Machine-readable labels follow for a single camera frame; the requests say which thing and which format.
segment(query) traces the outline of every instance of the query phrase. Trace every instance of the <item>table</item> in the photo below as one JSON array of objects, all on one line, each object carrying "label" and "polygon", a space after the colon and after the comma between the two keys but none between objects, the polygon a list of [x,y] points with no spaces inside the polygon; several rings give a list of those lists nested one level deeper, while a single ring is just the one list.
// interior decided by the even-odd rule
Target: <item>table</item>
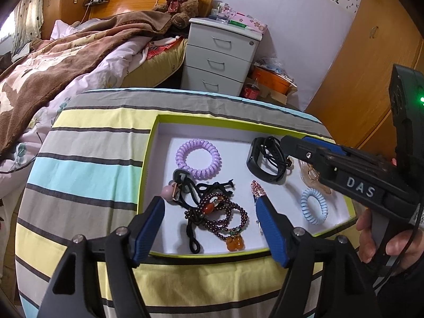
[{"label": "table", "polygon": [[[66,245],[126,226],[136,213],[148,132],[157,115],[244,120],[330,138],[314,117],[238,97],[166,89],[101,89],[73,98],[31,171],[16,226],[16,273],[27,318],[35,318]],[[359,245],[353,222],[343,230]],[[116,317],[105,264],[99,281],[107,317]],[[322,265],[315,265],[305,317],[314,313]],[[269,253],[213,259],[149,257],[134,270],[153,317],[267,317],[286,270]]]}]

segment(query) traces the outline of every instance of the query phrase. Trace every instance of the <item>white wall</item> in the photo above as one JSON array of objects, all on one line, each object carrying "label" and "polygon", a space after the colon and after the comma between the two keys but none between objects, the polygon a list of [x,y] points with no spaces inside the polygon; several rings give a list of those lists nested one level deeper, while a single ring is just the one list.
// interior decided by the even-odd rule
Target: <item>white wall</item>
[{"label": "white wall", "polygon": [[4,55],[9,51],[12,51],[13,47],[13,36],[9,36],[3,42],[0,43],[0,55]]},{"label": "white wall", "polygon": [[344,42],[353,11],[331,0],[219,1],[268,24],[257,55],[283,60],[298,85],[298,107],[304,110]]}]

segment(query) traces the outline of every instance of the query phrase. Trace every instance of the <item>curtain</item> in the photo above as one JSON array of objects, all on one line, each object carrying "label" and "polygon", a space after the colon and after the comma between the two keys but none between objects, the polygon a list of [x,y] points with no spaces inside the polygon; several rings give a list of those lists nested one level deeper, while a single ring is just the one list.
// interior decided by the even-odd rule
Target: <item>curtain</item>
[{"label": "curtain", "polygon": [[12,54],[17,54],[30,41],[41,39],[43,0],[21,0],[14,10],[15,37]]}]

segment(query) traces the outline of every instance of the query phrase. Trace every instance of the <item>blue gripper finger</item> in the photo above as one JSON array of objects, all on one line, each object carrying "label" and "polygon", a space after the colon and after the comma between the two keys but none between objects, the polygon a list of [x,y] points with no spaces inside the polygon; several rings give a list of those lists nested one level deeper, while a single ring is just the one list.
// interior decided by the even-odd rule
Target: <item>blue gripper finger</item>
[{"label": "blue gripper finger", "polygon": [[165,216],[165,203],[161,197],[154,197],[144,214],[148,214],[147,220],[138,233],[134,244],[134,255],[132,260],[140,264],[149,255],[155,237],[159,231],[162,220]]},{"label": "blue gripper finger", "polygon": [[305,136],[305,137],[302,138],[302,140],[311,142],[311,143],[316,144],[317,146],[320,146],[320,147],[325,147],[325,148],[329,149],[330,151],[332,151],[333,153],[340,154],[342,156],[346,155],[346,152],[343,151],[342,147],[340,147],[338,144],[327,142],[327,141],[317,139],[317,138],[314,138],[314,137],[311,137],[311,136]]},{"label": "blue gripper finger", "polygon": [[266,201],[269,202],[266,196],[258,197],[256,200],[256,216],[261,224],[272,258],[282,267],[286,267],[289,262],[286,239],[278,228],[278,222],[273,218],[273,216],[277,218],[280,214],[275,211],[270,202],[266,203]]}]

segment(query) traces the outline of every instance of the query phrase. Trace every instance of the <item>wardrobe handle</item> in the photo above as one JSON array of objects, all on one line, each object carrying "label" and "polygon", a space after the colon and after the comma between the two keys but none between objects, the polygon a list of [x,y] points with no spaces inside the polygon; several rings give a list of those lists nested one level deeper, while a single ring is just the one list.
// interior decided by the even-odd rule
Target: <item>wardrobe handle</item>
[{"label": "wardrobe handle", "polygon": [[375,33],[377,32],[377,30],[378,30],[378,26],[374,26],[372,29],[371,29],[371,31],[370,31],[370,39],[371,38],[375,38]]}]

